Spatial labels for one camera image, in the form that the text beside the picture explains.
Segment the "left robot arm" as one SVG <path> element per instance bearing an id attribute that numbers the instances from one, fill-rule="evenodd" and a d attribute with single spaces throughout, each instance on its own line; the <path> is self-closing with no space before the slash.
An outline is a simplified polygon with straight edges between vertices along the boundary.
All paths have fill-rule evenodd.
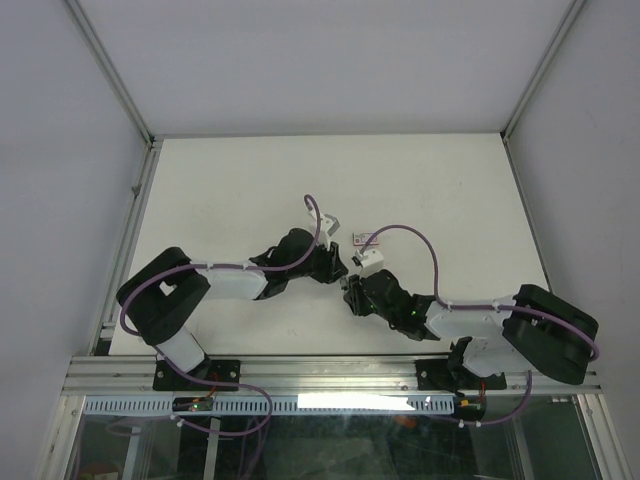
<path id="1" fill-rule="evenodd" d="M 186 322 L 209 300 L 260 301 L 283 293 L 288 284 L 309 277 L 333 284 L 346 276 L 335 242 L 322 245 L 301 228 L 291 229 L 277 245 L 238 268 L 210 269 L 191 260 L 179 247 L 161 252 L 117 291 L 121 312 L 133 333 L 175 366 L 174 375 L 188 388 L 209 377 L 206 353 Z"/>

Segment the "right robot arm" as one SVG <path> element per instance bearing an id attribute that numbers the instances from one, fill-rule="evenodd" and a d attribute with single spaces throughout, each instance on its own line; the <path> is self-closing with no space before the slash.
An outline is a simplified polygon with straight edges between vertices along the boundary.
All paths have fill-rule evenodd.
<path id="1" fill-rule="evenodd" d="M 534 284 L 467 305 L 410 293 L 387 269 L 346 277 L 341 288 L 357 317 L 376 315 L 414 341 L 450 340 L 447 374 L 459 387 L 517 370 L 580 385 L 596 356 L 598 322 Z"/>

